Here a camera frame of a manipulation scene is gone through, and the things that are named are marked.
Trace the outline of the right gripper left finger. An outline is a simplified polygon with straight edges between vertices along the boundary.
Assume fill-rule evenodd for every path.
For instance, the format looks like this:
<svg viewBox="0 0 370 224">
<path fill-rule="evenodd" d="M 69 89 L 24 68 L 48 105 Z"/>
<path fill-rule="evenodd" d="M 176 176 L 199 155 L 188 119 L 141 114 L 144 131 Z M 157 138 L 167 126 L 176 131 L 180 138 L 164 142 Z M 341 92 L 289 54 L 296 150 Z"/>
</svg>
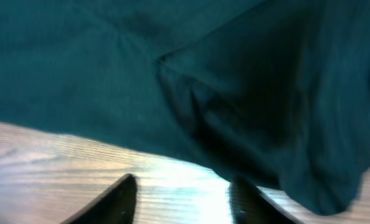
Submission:
<svg viewBox="0 0 370 224">
<path fill-rule="evenodd" d="M 126 174 L 62 224 L 133 224 L 137 181 Z"/>
</svg>

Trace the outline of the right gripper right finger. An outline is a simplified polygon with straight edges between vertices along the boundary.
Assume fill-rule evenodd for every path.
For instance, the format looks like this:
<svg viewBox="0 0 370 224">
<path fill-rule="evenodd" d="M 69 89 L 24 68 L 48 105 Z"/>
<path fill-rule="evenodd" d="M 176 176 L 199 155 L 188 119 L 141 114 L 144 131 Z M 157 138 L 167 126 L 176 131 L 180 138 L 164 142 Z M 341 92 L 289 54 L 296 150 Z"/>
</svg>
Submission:
<svg viewBox="0 0 370 224">
<path fill-rule="evenodd" d="M 240 177 L 230 183 L 229 205 L 234 224 L 302 224 Z"/>
</svg>

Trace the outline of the black t-shirt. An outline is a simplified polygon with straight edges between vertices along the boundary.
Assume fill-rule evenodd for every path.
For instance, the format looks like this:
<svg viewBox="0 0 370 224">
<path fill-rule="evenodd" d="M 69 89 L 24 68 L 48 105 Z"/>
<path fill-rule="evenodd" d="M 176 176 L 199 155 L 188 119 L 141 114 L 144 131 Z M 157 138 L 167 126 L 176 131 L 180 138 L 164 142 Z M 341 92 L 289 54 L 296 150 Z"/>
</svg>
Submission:
<svg viewBox="0 0 370 224">
<path fill-rule="evenodd" d="M 0 121 L 335 215 L 370 168 L 370 0 L 0 0 Z"/>
</svg>

